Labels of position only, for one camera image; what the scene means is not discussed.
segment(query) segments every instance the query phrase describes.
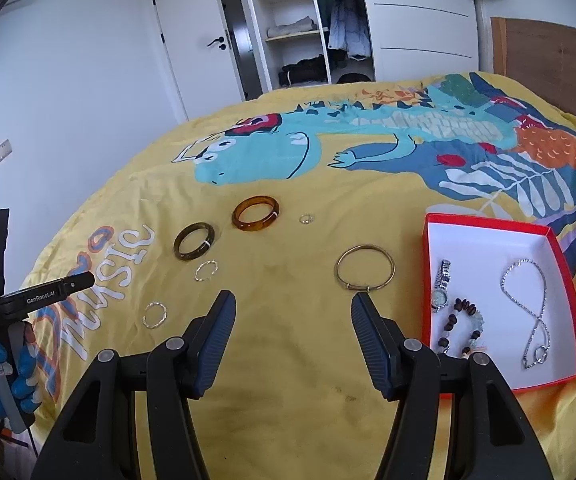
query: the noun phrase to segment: screw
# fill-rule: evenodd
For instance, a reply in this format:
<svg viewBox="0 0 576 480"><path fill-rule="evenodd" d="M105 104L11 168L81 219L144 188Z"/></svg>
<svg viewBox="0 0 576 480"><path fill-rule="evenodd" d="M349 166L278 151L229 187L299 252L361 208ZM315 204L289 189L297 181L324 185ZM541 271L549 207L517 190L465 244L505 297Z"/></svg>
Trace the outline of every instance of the screw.
<svg viewBox="0 0 576 480"><path fill-rule="evenodd" d="M484 352L475 352L472 356L472 360L478 365L486 366L490 362L490 357L488 357L487 354L484 354Z"/></svg>
<svg viewBox="0 0 576 480"><path fill-rule="evenodd" d="M108 361L112 361L112 358L114 357L114 350L110 350L105 349L105 350L101 350L99 352L99 355L97 355L97 359L99 361L101 361L102 363L107 363Z"/></svg>
<svg viewBox="0 0 576 480"><path fill-rule="evenodd" d="M183 347L183 339L180 337L171 337L165 342L165 347L168 350L178 350Z"/></svg>
<svg viewBox="0 0 576 480"><path fill-rule="evenodd" d="M421 349L421 341L419 339L414 339L413 337L406 339L404 341L404 347L411 352L418 352Z"/></svg>

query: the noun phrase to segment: white door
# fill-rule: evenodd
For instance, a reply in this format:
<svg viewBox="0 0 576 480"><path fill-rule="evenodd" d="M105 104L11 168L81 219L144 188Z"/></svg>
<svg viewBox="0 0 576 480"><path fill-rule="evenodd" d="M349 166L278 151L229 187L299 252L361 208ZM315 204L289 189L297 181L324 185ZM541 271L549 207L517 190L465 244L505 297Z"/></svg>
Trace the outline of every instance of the white door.
<svg viewBox="0 0 576 480"><path fill-rule="evenodd" d="M155 1L188 119L243 101L221 0Z"/></svg>

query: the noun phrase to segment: dark brown bangle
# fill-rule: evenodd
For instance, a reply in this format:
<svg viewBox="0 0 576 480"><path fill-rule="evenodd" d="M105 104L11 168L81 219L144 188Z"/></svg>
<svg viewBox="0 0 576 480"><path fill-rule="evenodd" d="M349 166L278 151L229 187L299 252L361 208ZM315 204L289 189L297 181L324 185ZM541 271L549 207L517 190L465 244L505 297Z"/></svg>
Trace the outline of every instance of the dark brown bangle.
<svg viewBox="0 0 576 480"><path fill-rule="evenodd" d="M246 209L257 204L267 204L272 207L273 210L270 211L268 216L256 222L242 222L239 220L239 217ZM279 203L271 196L259 195L246 198L241 204L235 207L235 210L232 211L232 223L237 229L241 229L242 231L260 231L273 223L278 216Z"/></svg>
<svg viewBox="0 0 576 480"><path fill-rule="evenodd" d="M199 229L206 229L208 232L206 239L194 251L191 251L190 253L182 253L181 242L183 242L183 239L190 233L198 231ZM212 246L212 242L214 242L214 228L210 224L206 224L206 222L196 222L196 224L188 225L175 239L175 256L184 261L194 260L195 258L199 258L199 256L203 256L207 253L208 249Z"/></svg>

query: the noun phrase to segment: yellow duvet cover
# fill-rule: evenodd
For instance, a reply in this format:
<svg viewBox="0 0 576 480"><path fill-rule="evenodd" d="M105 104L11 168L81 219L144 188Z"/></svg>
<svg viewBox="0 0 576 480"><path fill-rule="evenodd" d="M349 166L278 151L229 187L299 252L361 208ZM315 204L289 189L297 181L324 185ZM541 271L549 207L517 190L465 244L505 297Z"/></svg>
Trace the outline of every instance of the yellow duvet cover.
<svg viewBox="0 0 576 480"><path fill-rule="evenodd" d="M278 200L279 217L262 231L236 229L233 209L257 194ZM47 391L37 431L45 438L99 351L149 351L228 289L237 320L213 388L191 402L211 478L373 478L396 403L372 387L351 324L353 293L333 266L356 244L388 250L397 272L373 302L419 337L430 211L549 225L576 286L576 117L508 78L470 73L279 90L178 126L81 206L26 279L96 276L93 289L34 316ZM304 214L314 222L300 223ZM173 242L193 222L212 224L216 239L206 255L182 262ZM196 282L207 260L219 270ZM388 266L358 253L343 272L379 283ZM148 330L142 316L153 301L165 304L167 319ZM555 478L573 479L576 379L519 401ZM433 479L443 475L449 411L442 401Z"/></svg>

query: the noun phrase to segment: wall outlet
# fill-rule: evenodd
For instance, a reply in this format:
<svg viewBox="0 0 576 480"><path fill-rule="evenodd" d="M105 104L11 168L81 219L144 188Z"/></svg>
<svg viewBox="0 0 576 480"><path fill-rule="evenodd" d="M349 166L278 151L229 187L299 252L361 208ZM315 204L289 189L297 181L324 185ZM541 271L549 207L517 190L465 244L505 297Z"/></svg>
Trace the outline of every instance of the wall outlet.
<svg viewBox="0 0 576 480"><path fill-rule="evenodd" d="M10 144L10 140L5 139L4 142L0 144L0 162L4 160L4 158L12 153L12 145Z"/></svg>

